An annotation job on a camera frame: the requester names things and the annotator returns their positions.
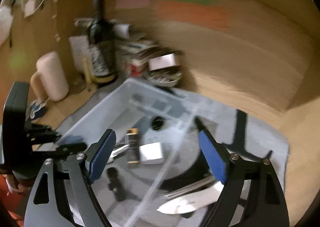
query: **white eraser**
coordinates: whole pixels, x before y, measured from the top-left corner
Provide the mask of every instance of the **white eraser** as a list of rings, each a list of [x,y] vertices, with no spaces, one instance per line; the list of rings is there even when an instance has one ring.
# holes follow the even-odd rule
[[[139,150],[142,164],[160,164],[164,162],[162,145],[160,142],[140,146]]]

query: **silver bolt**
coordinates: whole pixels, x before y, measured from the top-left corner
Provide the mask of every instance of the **silver bolt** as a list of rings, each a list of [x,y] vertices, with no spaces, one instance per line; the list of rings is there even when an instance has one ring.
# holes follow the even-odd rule
[[[267,166],[271,164],[270,160],[269,160],[269,159],[266,159],[266,158],[264,158],[264,159],[262,160],[262,162],[263,162],[263,164],[265,164],[265,165],[267,165]]]
[[[239,155],[236,154],[236,153],[231,153],[231,154],[230,154],[230,157],[231,157],[233,160],[238,160],[238,159],[239,159]]]
[[[44,161],[44,164],[45,165],[50,165],[52,163],[52,158],[47,158],[45,161]]]
[[[84,158],[84,153],[79,153],[78,155],[76,155],[76,159],[81,160]]]

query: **black round object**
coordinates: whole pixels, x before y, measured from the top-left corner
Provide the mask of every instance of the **black round object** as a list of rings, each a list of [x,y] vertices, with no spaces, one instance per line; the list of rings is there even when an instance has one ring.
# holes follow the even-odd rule
[[[160,116],[154,116],[152,118],[151,127],[153,130],[160,130],[164,125],[164,118]]]

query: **wine bottle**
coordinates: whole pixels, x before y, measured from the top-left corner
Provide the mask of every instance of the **wine bottle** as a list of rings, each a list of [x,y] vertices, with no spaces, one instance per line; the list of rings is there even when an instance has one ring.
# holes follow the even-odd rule
[[[93,0],[95,17],[88,28],[91,74],[102,84],[113,81],[116,74],[113,24],[104,19],[104,0]]]

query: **knife blade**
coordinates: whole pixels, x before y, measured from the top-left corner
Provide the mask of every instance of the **knife blade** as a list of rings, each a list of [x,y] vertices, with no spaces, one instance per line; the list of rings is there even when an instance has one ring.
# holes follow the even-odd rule
[[[161,205],[157,211],[163,214],[185,214],[216,202],[222,192],[223,184],[218,181],[211,187],[183,195]]]

